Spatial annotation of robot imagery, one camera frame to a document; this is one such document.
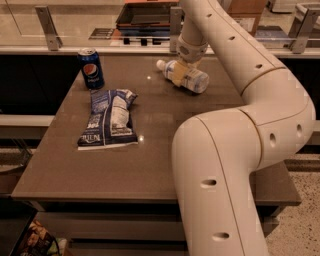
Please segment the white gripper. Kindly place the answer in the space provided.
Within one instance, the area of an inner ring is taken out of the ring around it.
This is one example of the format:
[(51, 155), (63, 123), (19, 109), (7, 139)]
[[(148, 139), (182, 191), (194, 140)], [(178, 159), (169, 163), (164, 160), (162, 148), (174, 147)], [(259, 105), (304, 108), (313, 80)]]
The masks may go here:
[(182, 36), (178, 37), (177, 40), (177, 54), (183, 60), (178, 60), (175, 62), (173, 67), (172, 82), (174, 85), (180, 87), (187, 73), (189, 66), (187, 63), (194, 68), (198, 68), (201, 63), (201, 59), (206, 53), (208, 48), (208, 43), (200, 43), (199, 45), (194, 45), (187, 42)]

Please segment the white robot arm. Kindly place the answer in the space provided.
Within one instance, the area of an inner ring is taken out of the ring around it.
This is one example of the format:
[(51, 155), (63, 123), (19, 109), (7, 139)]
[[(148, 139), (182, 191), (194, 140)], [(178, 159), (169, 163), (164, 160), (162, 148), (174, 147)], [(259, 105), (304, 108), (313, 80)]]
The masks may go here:
[(249, 176), (299, 151), (314, 104), (292, 72), (218, 0), (181, 0), (183, 43), (211, 46), (243, 104), (186, 120), (172, 170), (190, 256), (269, 256)]

